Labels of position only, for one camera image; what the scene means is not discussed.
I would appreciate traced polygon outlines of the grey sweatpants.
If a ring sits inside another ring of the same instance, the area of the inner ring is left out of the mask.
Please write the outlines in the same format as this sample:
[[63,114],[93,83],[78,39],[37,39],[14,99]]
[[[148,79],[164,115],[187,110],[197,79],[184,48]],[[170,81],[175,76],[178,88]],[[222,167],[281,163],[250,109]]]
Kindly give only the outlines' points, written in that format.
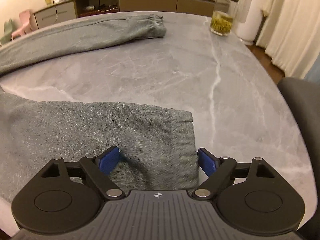
[[[64,23],[1,48],[1,74],[66,55],[153,41],[163,17],[100,16]],[[55,156],[77,161],[120,149],[111,179],[124,191],[192,190],[198,184],[193,117],[188,111],[124,102],[33,101],[1,92],[1,197],[16,194]]]

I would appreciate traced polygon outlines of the cream curtain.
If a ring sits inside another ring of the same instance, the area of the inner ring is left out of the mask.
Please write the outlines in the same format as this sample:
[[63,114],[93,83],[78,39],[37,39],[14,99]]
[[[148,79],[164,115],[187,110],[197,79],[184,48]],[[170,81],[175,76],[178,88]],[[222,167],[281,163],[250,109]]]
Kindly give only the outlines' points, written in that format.
[[305,78],[319,56],[319,0],[263,0],[253,43],[286,76]]

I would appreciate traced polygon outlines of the long grey tv sideboard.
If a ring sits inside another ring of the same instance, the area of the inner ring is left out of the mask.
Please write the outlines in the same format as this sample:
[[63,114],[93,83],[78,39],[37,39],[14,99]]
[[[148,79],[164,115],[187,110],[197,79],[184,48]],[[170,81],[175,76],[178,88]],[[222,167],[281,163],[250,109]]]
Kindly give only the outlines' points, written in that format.
[[66,0],[34,12],[37,28],[76,18],[127,11],[179,12],[210,17],[216,0]]

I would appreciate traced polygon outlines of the green plastic child chair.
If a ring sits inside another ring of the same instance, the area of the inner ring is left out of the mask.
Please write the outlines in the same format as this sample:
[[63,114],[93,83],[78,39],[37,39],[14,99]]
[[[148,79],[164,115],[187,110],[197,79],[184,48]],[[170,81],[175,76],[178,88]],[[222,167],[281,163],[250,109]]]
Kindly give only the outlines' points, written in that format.
[[4,35],[1,37],[1,46],[11,41],[11,34],[14,32],[15,26],[12,19],[4,23]]

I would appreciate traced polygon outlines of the dark grey chair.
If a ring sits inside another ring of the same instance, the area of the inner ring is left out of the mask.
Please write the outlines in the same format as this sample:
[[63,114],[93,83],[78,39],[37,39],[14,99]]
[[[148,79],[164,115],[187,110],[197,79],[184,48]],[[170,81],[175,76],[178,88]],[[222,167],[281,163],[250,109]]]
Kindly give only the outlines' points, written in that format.
[[308,150],[319,196],[319,85],[286,77],[277,84]]

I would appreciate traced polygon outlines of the glass jar of green tea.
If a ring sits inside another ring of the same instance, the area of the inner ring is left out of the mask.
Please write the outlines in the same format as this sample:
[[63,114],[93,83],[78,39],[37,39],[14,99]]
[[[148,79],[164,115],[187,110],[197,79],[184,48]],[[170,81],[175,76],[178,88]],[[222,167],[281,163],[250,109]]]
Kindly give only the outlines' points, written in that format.
[[215,0],[210,22],[210,31],[219,36],[228,36],[237,12],[239,0]]

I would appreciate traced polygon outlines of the white floor appliance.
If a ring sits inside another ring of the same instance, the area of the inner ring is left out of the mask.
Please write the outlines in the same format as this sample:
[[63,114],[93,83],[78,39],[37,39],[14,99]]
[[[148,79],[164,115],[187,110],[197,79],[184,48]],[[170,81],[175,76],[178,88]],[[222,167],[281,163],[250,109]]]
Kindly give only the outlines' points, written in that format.
[[233,31],[245,45],[252,45],[263,19],[263,0],[240,0]]

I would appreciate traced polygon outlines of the pink plastic child chair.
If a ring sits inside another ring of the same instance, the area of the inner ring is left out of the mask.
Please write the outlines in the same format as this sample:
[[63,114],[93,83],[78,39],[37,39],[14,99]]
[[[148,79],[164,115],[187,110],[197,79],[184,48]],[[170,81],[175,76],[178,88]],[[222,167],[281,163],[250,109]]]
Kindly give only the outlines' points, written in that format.
[[11,34],[12,40],[17,38],[18,36],[22,37],[23,35],[33,31],[30,23],[30,18],[31,18],[31,12],[29,10],[25,10],[19,13],[21,26]]

